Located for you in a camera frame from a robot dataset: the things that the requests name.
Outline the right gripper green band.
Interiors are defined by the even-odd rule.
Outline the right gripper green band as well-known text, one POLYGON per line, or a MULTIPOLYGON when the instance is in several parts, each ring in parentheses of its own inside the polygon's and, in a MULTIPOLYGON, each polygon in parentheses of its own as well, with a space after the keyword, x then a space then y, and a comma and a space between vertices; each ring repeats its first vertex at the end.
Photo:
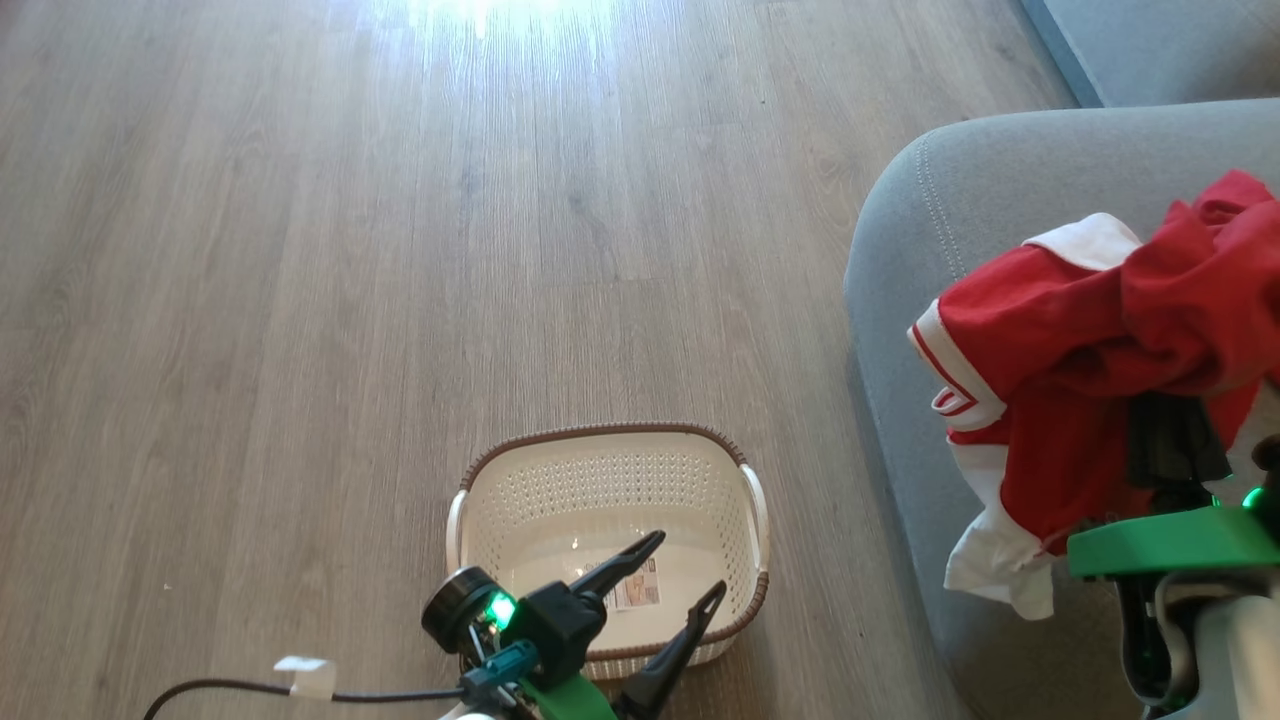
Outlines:
POLYGON ((1204 402, 1158 393, 1133 398, 1126 480, 1149 492, 1149 511, 1073 536, 1069 571, 1117 579, 1277 565, 1277 436, 1258 442, 1252 459, 1265 473, 1261 486, 1238 506, 1217 503, 1207 486, 1233 469, 1204 402))

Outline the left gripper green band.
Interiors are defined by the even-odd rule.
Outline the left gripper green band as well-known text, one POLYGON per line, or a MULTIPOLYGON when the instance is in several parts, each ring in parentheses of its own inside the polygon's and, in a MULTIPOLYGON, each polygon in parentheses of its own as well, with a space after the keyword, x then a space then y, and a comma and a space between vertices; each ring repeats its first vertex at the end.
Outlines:
POLYGON ((612 705, 582 669, 590 643, 607 621, 605 597, 643 570, 666 537, 664 530, 653 530, 570 585, 554 582, 520 600, 518 638, 531 643, 538 656, 521 687, 539 717, 660 717, 726 596, 726 582, 717 582, 687 611, 684 628, 625 680, 612 705))

